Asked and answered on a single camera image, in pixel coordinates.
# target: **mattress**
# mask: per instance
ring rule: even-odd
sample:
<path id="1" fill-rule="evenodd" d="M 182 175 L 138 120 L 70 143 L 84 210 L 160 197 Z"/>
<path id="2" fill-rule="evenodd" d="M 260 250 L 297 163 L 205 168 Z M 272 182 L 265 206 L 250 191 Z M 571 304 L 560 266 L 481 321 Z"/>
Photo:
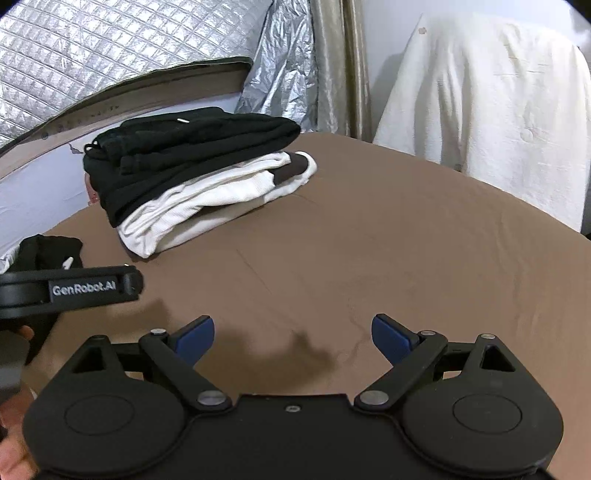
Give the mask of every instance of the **mattress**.
<path id="1" fill-rule="evenodd" d="M 90 335 L 136 341 L 201 314 L 217 335 L 198 370 L 236 396 L 344 392 L 389 364 L 384 312 L 450 341 L 497 334 L 564 417 L 550 470 L 588 477 L 591 245 L 542 211 L 431 162 L 350 138 L 303 134 L 319 169 L 296 193 L 134 264 L 140 301 L 63 314 L 27 371 L 40 389 Z M 98 205 L 50 231 L 80 238 L 87 267 L 131 264 Z"/>

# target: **finger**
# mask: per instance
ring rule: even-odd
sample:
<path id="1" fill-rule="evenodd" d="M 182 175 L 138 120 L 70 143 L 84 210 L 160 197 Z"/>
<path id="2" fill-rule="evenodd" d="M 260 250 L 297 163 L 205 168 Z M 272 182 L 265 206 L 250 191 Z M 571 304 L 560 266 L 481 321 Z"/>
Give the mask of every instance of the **finger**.
<path id="1" fill-rule="evenodd" d="M 33 403 L 33 394 L 27 387 L 0 405 L 0 423 L 11 429 L 22 423 L 29 406 Z"/>
<path id="2" fill-rule="evenodd" d="M 18 333 L 20 333 L 27 340 L 31 340 L 35 336 L 35 332 L 33 332 L 33 329 L 28 325 L 20 327 Z"/>
<path id="3" fill-rule="evenodd" d="M 0 443 L 0 475 L 5 475 L 15 468 L 27 456 L 27 448 L 15 434 L 9 435 Z"/>
<path id="4" fill-rule="evenodd" d="M 37 467 L 29 458 L 25 458 L 7 473 L 2 473 L 2 480 L 31 480 L 36 473 Z"/>

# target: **white cloth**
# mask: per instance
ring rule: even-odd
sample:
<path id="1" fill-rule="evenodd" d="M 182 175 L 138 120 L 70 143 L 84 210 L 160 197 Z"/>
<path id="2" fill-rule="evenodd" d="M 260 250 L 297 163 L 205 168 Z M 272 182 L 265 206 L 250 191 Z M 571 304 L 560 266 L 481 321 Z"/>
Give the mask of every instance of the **white cloth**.
<path id="1" fill-rule="evenodd" d="M 14 263 L 17 258 L 18 250 L 21 244 L 18 243 L 10 250 L 8 250 L 4 255 L 0 256 L 0 274 L 3 274 L 10 268 L 10 266 Z"/>
<path id="2" fill-rule="evenodd" d="M 148 258 L 293 193 L 317 170 L 311 156 L 298 153 L 308 159 L 306 171 L 277 186 L 267 170 L 290 163 L 287 153 L 264 155 L 167 190 L 127 217 L 117 227 L 119 237 L 129 250 Z M 195 216 L 205 206 L 220 205 L 227 206 Z"/>
<path id="3" fill-rule="evenodd" d="M 423 16 L 374 143 L 455 168 L 579 230 L 591 79 L 573 43 L 485 15 Z"/>

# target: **beige curtain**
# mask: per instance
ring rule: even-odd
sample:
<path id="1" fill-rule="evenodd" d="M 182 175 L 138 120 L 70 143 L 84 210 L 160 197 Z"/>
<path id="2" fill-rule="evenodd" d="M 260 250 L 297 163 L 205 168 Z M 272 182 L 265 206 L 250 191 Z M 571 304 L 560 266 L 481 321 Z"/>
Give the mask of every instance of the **beige curtain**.
<path id="1" fill-rule="evenodd" d="M 361 0 L 310 0 L 318 65 L 318 130 L 371 141 Z"/>

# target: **blue gripper pad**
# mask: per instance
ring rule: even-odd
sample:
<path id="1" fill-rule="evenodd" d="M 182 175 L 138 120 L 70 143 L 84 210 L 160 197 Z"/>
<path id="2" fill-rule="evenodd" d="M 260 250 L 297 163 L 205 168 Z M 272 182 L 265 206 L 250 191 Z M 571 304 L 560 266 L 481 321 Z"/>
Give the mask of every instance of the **blue gripper pad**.
<path id="1" fill-rule="evenodd" d="M 376 315 L 371 324 L 374 345 L 392 365 L 399 363 L 418 345 L 419 337 L 387 315 Z"/>
<path id="2" fill-rule="evenodd" d="M 214 337 L 213 320 L 203 315 L 173 333 L 168 338 L 168 346 L 192 367 L 212 347 Z"/>

